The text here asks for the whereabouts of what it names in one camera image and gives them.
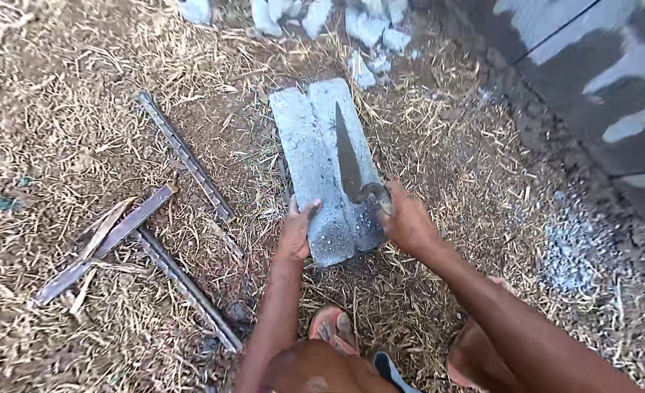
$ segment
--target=wall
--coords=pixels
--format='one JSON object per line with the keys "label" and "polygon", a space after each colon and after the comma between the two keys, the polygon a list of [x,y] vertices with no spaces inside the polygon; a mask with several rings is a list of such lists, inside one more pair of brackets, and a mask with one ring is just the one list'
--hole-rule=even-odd
{"label": "wall", "polygon": [[565,121],[645,220],[645,0],[453,6]]}

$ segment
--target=hand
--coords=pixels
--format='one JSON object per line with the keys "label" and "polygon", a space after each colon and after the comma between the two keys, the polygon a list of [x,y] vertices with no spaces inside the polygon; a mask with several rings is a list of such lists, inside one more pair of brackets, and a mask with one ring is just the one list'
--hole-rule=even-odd
{"label": "hand", "polygon": [[378,211],[383,232],[405,253],[416,259],[426,259],[444,243],[429,212],[421,201],[408,198],[402,184],[396,180],[386,186],[390,189],[395,214],[389,216],[383,210]]}
{"label": "hand", "polygon": [[288,215],[283,223],[281,239],[278,243],[277,254],[284,258],[302,261],[310,255],[308,246],[308,225],[310,220],[318,214],[322,207],[322,200],[317,198],[306,206],[305,210],[298,210],[298,200],[295,195],[288,203]]}

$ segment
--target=dirt ground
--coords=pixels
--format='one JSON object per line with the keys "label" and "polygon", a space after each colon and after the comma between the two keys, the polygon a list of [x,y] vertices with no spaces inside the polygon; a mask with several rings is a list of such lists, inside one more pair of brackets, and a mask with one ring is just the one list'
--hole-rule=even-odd
{"label": "dirt ground", "polygon": [[[134,241],[95,263],[82,308],[89,321],[60,299],[27,303],[64,267],[77,234],[115,202],[175,182],[180,191],[148,226],[238,334],[251,332],[292,191],[266,93],[349,80],[345,62],[357,44],[339,12],[315,41],[295,27],[283,39],[250,38],[248,8],[222,5],[217,27],[198,27],[158,0],[0,2],[0,197],[17,207],[0,212],[0,392],[231,388],[240,355],[213,350],[211,326]],[[423,57],[397,59],[391,85],[353,87],[379,171],[423,199],[468,262],[505,277],[521,299],[645,388],[645,281],[636,256],[621,252],[593,266],[592,291],[543,283],[546,226],[563,209],[607,212],[560,162],[521,145],[513,114],[480,88],[478,61],[440,25],[421,15],[416,23],[411,45]],[[156,96],[235,211],[224,228],[246,252],[241,263],[205,224],[213,213],[203,192],[135,111],[140,90]],[[572,197],[556,200],[559,190]],[[384,348],[418,389],[461,390],[444,361],[467,314],[439,278],[394,246],[307,269],[302,288],[301,336],[318,307],[337,303],[353,312],[364,353]]]}

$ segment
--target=concrete dust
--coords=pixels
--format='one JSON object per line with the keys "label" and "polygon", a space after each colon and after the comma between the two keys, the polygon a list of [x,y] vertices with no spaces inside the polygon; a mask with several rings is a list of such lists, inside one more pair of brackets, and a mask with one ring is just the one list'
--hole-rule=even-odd
{"label": "concrete dust", "polygon": [[604,215],[592,214],[577,195],[568,199],[559,193],[562,209],[545,226],[542,284],[565,294],[591,293],[596,269],[616,266],[620,252]]}

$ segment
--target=gray concrete block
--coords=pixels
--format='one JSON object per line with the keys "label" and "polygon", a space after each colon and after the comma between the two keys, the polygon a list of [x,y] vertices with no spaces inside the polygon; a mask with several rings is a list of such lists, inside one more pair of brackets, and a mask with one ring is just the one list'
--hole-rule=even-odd
{"label": "gray concrete block", "polygon": [[400,23],[405,18],[407,0],[388,0],[387,4],[390,22],[393,22],[393,24]]}
{"label": "gray concrete block", "polygon": [[383,31],[390,25],[390,20],[385,17],[369,17],[354,5],[348,5],[344,12],[347,34],[362,41],[367,48],[373,46],[380,40]]}
{"label": "gray concrete block", "polygon": [[283,35],[283,30],[281,26],[271,20],[269,15],[269,4],[266,0],[252,0],[252,19],[255,21],[255,28],[263,34],[268,34],[269,36],[281,37]]}
{"label": "gray concrete block", "polygon": [[356,107],[349,93],[349,87],[344,79],[335,78],[323,82],[313,83],[309,87],[310,102],[318,120],[318,130],[323,135],[327,148],[333,152],[332,168],[337,179],[338,192],[343,201],[344,215],[347,220],[349,233],[354,234],[356,249],[360,251],[372,250],[385,242],[382,229],[378,224],[375,211],[378,207],[366,201],[355,205],[341,187],[341,174],[337,160],[337,134],[335,129],[336,103],[342,110],[349,138],[354,147],[359,169],[362,175],[362,184],[380,182],[378,172],[370,156],[369,142],[363,134],[362,123],[357,117]]}
{"label": "gray concrete block", "polygon": [[332,0],[315,0],[309,5],[308,13],[303,19],[303,28],[311,39],[316,39],[320,35],[330,11],[332,11]]}
{"label": "gray concrete block", "polygon": [[303,10],[303,2],[301,0],[294,0],[291,3],[291,6],[284,13],[288,17],[297,18],[300,16],[300,12],[302,10]]}
{"label": "gray concrete block", "polygon": [[211,24],[211,3],[208,0],[186,0],[179,3],[179,14],[195,24]]}
{"label": "gray concrete block", "polygon": [[405,52],[405,47],[412,40],[411,36],[395,29],[383,31],[383,46],[397,53]]}
{"label": "gray concrete block", "polygon": [[333,79],[313,83],[309,96],[296,88],[269,95],[271,111],[289,164],[299,205],[315,198],[322,209],[310,223],[308,243],[319,266],[329,266],[368,251],[385,241],[375,218],[377,206],[367,201],[354,205],[344,193],[336,150],[335,103],[359,161],[362,181],[378,181],[346,82]]}
{"label": "gray concrete block", "polygon": [[383,0],[361,0],[361,3],[365,11],[372,17],[385,16],[385,4]]}
{"label": "gray concrete block", "polygon": [[268,0],[269,19],[272,22],[277,22],[284,12],[291,8],[291,5],[293,5],[293,0]]}
{"label": "gray concrete block", "polygon": [[352,52],[352,57],[347,60],[347,66],[352,71],[352,77],[362,90],[367,90],[369,87],[375,85],[375,77],[369,68],[366,67],[366,63],[363,62],[358,49]]}

